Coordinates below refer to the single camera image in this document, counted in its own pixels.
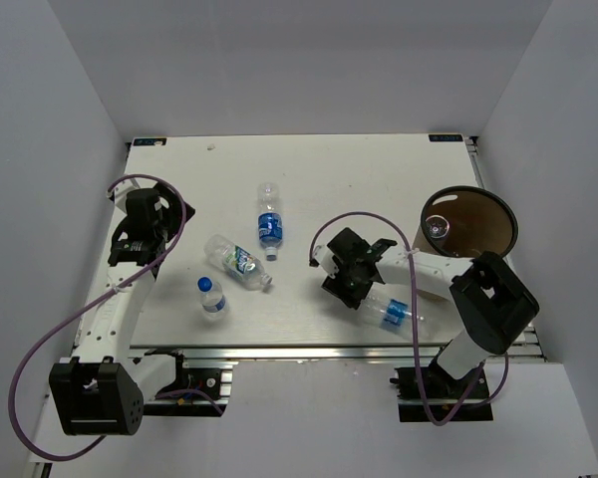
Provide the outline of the clear bottle light blue label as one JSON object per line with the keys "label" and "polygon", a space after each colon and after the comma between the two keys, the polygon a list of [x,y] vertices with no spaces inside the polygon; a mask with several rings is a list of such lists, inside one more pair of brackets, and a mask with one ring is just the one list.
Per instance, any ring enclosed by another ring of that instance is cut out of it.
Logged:
{"label": "clear bottle light blue label", "polygon": [[409,342],[413,338],[413,322],[417,323],[420,341],[430,338],[434,333],[428,319],[417,316],[414,320],[409,304],[384,293],[370,292],[360,303],[357,315],[362,323],[400,336]]}

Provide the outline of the clear bottle dark blue label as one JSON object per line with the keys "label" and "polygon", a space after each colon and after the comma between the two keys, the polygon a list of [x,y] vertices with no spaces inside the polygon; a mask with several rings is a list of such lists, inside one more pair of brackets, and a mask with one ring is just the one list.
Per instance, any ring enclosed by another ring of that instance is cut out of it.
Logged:
{"label": "clear bottle dark blue label", "polygon": [[276,261],[283,243],[282,201],[279,187],[272,182],[258,186],[257,233],[267,261]]}

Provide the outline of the clear bottle white cap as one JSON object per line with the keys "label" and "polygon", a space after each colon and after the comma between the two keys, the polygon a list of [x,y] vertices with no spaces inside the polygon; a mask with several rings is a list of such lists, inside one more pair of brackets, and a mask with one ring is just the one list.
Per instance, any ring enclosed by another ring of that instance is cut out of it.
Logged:
{"label": "clear bottle white cap", "polygon": [[448,237],[450,226],[444,217],[437,214],[431,215],[426,219],[425,224],[433,241],[442,241]]}

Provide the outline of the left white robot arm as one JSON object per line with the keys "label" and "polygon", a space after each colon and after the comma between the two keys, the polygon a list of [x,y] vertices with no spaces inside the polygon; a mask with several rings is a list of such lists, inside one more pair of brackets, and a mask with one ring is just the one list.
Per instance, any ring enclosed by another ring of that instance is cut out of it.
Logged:
{"label": "left white robot arm", "polygon": [[68,361],[53,365],[49,383],[68,435],[133,435],[147,401],[159,391],[179,397],[190,372],[172,354],[132,358],[131,340],[154,286],[167,245],[194,210],[158,182],[123,183],[115,196],[125,216],[114,230],[106,285],[112,294],[95,315]]}

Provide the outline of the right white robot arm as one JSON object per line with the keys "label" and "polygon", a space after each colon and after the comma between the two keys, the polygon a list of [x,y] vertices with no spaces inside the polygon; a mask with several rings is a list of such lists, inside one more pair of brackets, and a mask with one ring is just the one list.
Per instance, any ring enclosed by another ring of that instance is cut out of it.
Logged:
{"label": "right white robot arm", "polygon": [[430,383],[439,395],[463,389],[466,376],[508,351],[537,316],[539,305],[499,255],[456,258],[408,251],[392,239],[369,244],[350,228],[316,245],[310,265],[326,272],[322,288],[358,309],[375,284],[404,285],[453,302],[462,331],[433,359]]}

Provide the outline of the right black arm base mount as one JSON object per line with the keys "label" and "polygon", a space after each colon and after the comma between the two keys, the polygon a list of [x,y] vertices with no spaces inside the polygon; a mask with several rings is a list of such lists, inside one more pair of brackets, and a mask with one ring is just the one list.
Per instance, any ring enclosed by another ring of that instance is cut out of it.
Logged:
{"label": "right black arm base mount", "polygon": [[490,390],[481,365],[470,370],[460,379],[452,378],[434,359],[421,369],[419,380],[414,367],[400,367],[390,379],[398,397],[399,419],[403,423],[428,422],[419,384],[428,400],[430,412],[437,421],[442,421],[463,397],[460,408],[451,418],[452,422],[493,421],[491,405],[485,402]]}

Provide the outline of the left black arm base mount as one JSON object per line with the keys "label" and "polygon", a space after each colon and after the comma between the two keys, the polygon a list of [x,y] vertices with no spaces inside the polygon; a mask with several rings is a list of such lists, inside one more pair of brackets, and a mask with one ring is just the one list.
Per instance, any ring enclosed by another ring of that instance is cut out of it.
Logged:
{"label": "left black arm base mount", "polygon": [[129,361],[131,376],[145,394],[145,415],[218,417],[225,410],[227,367],[190,358],[182,349],[133,349]]}

